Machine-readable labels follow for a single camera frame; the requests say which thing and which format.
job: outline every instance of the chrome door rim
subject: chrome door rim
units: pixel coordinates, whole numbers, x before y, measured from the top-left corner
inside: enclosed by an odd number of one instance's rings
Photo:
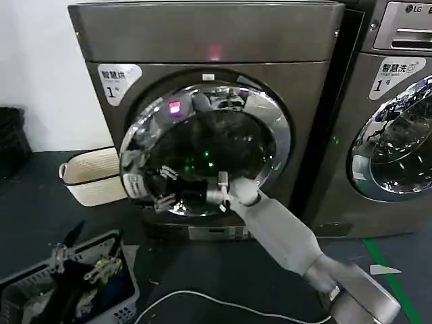
[[[386,188],[385,186],[381,186],[377,183],[371,169],[372,155],[377,145],[381,144],[385,140],[383,138],[385,130],[387,130],[399,117],[401,117],[403,113],[408,113],[410,108],[413,108],[416,104],[420,103],[426,98],[429,98],[431,95],[432,76],[427,76],[417,83],[410,85],[398,96],[383,103],[372,115],[372,117],[369,118],[368,122],[362,127],[350,150],[350,170],[348,170],[354,185],[362,194],[375,200],[403,201],[423,194],[428,191],[430,187],[432,187],[431,182],[431,184],[422,188],[416,187],[415,184],[412,184],[413,188],[409,190],[397,191],[391,186]],[[387,121],[386,119],[382,120],[382,118],[386,117],[385,114],[390,113],[393,114],[391,122]],[[429,129],[427,135],[420,142],[416,142],[416,148],[414,150],[409,151],[406,154],[404,153],[404,155],[399,156],[393,161],[403,159],[412,152],[415,152],[415,150],[428,139],[431,133],[432,128]]]
[[[158,114],[161,114],[160,105],[166,100],[173,101],[177,98],[183,98],[185,96],[191,97],[197,93],[211,93],[215,96],[223,96],[227,93],[236,94],[241,91],[246,91],[248,93],[247,100],[243,107],[228,106],[219,108],[217,105],[211,105],[207,107],[207,109],[210,109],[209,111],[229,110],[246,113],[255,117],[268,127],[275,142],[275,156],[265,161],[264,167],[255,178],[255,181],[260,186],[263,186],[264,184],[266,186],[272,185],[272,183],[274,183],[274,181],[283,171],[291,149],[291,129],[284,111],[264,91],[244,84],[225,82],[205,82],[201,84],[195,84],[181,90],[173,91],[164,97],[156,99],[149,106],[147,106],[138,116],[136,121],[129,127],[121,144],[119,160],[122,180],[124,179],[123,174],[125,173],[136,177],[142,177],[142,171],[140,171],[140,168],[144,168],[146,161],[150,156],[151,149],[156,145],[157,141],[162,137],[162,135],[170,131],[176,124],[184,122],[185,120],[196,115],[196,111],[194,109],[190,109],[187,111],[187,113],[180,116],[179,118],[165,120],[162,123],[160,122],[161,119],[159,119],[156,122]],[[136,150],[131,149],[131,143],[134,141],[136,136],[140,135],[140,133],[142,133],[145,140],[143,141],[144,145],[140,147],[139,151],[144,154],[138,154],[136,153]],[[146,190],[144,192],[142,191],[142,194],[132,198],[145,200],[149,197],[154,198],[150,190],[146,187]],[[170,211],[178,215],[192,216],[188,214],[187,209],[184,210],[174,208]]]

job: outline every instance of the cable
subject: cable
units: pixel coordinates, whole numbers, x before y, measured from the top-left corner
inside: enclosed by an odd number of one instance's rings
[[[242,305],[239,305],[239,304],[234,304],[232,302],[224,302],[224,301],[216,299],[214,297],[210,297],[210,296],[208,296],[206,294],[202,294],[200,292],[194,292],[193,290],[176,290],[176,291],[171,292],[168,295],[165,295],[164,297],[156,300],[149,307],[147,307],[146,309],[144,309],[144,311],[136,319],[135,324],[138,324],[140,322],[141,318],[143,318],[143,316],[145,314],[147,314],[147,312],[149,310],[151,310],[153,307],[155,307],[159,303],[163,302],[165,299],[168,299],[169,297],[172,297],[172,296],[175,296],[175,295],[179,295],[179,294],[190,294],[190,295],[200,296],[200,297],[206,298],[206,299],[208,299],[208,300],[210,300],[212,302],[216,302],[217,304],[220,304],[220,305],[225,305],[225,306],[239,308],[239,309],[242,309],[244,311],[248,311],[248,312],[254,313],[256,315],[264,316],[264,317],[274,317],[274,318],[278,318],[278,319],[285,319],[286,321],[291,321],[291,322],[295,322],[295,323],[298,323],[298,324],[323,324],[323,323],[327,322],[328,320],[330,320],[330,318],[331,318],[331,316],[328,316],[325,319],[323,319],[323,320],[321,320],[319,322],[314,322],[314,323],[304,322],[304,321],[301,321],[300,319],[292,319],[291,317],[283,316],[283,315],[279,315],[279,314],[262,313],[262,312],[260,312],[258,310],[254,310],[254,309],[251,309],[249,307],[242,306]]]

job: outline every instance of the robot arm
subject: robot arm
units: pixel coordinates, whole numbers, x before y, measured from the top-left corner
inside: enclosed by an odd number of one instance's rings
[[[230,208],[263,248],[284,269],[297,272],[329,297],[338,324],[388,324],[400,305],[356,265],[343,265],[324,255],[314,233],[280,202],[265,196],[248,179],[229,187]]]

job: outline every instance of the front-loading washing machine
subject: front-loading washing machine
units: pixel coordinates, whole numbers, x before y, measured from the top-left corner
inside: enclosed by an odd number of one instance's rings
[[[70,6],[136,205],[164,197],[163,165],[190,181],[252,178],[288,205],[343,12],[332,1]],[[142,218],[159,237],[248,237],[233,213],[186,201]]]
[[[364,28],[352,30],[362,41],[308,184],[302,219],[318,236],[412,232],[432,213],[432,4],[368,4]]]

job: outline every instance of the white wall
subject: white wall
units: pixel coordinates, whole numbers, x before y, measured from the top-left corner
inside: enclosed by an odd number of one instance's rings
[[[68,16],[73,2],[0,1],[0,106],[25,109],[33,151],[112,144]]]

